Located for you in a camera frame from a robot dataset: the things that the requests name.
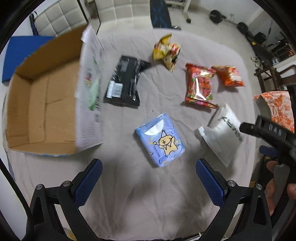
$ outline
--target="black package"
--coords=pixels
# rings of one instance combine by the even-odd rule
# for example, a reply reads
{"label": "black package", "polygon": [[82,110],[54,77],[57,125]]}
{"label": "black package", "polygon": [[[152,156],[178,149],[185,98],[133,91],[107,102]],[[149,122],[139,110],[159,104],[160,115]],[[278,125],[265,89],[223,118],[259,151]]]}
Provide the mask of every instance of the black package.
{"label": "black package", "polygon": [[144,71],[150,66],[150,63],[143,60],[121,56],[109,81],[104,101],[139,106],[138,79],[141,71]]}

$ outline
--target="orange floral cloth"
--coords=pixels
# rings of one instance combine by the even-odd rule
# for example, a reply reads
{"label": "orange floral cloth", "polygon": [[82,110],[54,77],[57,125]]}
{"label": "orange floral cloth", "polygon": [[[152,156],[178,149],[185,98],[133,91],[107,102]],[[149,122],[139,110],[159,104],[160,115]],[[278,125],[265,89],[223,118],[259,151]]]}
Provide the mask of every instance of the orange floral cloth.
{"label": "orange floral cloth", "polygon": [[294,117],[288,91],[270,91],[254,96],[263,98],[271,113],[271,120],[294,133]]}

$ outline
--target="tufted headboard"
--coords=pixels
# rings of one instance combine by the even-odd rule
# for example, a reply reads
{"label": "tufted headboard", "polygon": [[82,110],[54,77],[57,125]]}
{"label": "tufted headboard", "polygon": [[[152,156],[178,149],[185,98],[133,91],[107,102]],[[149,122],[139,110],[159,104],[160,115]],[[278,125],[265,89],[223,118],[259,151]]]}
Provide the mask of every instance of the tufted headboard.
{"label": "tufted headboard", "polygon": [[39,35],[59,36],[88,23],[79,0],[60,0],[40,13],[34,21]]}
{"label": "tufted headboard", "polygon": [[101,26],[111,29],[151,28],[150,0],[95,0]]}

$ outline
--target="black mat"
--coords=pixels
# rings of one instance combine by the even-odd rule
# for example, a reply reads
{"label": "black mat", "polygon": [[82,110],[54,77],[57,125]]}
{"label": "black mat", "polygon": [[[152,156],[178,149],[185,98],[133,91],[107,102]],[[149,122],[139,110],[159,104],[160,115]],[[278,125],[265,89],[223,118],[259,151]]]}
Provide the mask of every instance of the black mat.
{"label": "black mat", "polygon": [[150,17],[154,28],[172,28],[170,14],[164,0],[150,1]]}

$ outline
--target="bed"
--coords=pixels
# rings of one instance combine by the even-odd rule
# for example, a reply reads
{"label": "bed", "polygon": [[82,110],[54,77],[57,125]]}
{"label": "bed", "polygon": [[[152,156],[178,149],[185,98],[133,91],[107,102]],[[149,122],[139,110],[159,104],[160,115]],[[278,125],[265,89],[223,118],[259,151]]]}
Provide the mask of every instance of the bed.
{"label": "bed", "polygon": [[[182,45],[174,72],[161,61],[152,61],[153,46],[165,34]],[[226,180],[248,186],[252,174],[255,138],[244,136],[236,157],[226,168],[196,130],[207,125],[214,109],[182,103],[186,95],[187,62],[203,66],[235,65],[246,87],[226,89],[215,76],[212,79],[214,102],[227,103],[240,121],[255,122],[254,106],[247,69],[232,49],[184,31],[154,29],[99,34],[104,48],[101,84],[105,94],[109,79],[121,55],[152,62],[141,73],[139,108],[102,103],[104,143],[84,152],[64,157],[37,156],[7,148],[17,185],[30,203],[36,185],[61,185],[72,180],[93,158],[103,163],[103,173],[94,187],[82,215],[95,234],[112,240],[152,240],[186,237],[204,231],[219,208],[214,206],[195,173],[195,163],[205,158]],[[185,152],[168,166],[155,168],[134,133],[135,128],[167,113],[178,130]],[[6,126],[3,110],[3,130]],[[57,207],[62,225],[68,224]]]}

